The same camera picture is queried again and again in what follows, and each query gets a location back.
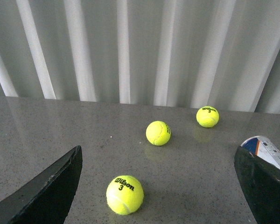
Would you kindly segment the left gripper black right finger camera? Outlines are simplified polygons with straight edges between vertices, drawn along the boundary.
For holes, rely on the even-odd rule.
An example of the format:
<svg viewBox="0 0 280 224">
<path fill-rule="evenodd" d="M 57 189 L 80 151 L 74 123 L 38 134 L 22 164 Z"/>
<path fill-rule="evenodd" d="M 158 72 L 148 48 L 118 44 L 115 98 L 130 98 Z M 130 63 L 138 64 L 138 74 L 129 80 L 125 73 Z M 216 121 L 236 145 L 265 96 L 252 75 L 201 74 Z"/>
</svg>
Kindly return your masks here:
<svg viewBox="0 0 280 224">
<path fill-rule="evenodd" d="M 239 146 L 234 168 L 258 224 L 280 224 L 280 170 Z"/>
</svg>

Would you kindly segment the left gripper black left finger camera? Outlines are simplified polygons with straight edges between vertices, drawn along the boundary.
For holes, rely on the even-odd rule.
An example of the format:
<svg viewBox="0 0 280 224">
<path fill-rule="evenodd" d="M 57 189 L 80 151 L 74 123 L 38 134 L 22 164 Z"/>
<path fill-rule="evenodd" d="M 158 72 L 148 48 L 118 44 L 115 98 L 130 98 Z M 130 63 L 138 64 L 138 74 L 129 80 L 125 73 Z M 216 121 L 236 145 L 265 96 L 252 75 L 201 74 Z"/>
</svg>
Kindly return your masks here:
<svg viewBox="0 0 280 224">
<path fill-rule="evenodd" d="M 0 202 L 0 224 L 64 223 L 82 164 L 82 148 L 76 146 Z"/>
</svg>

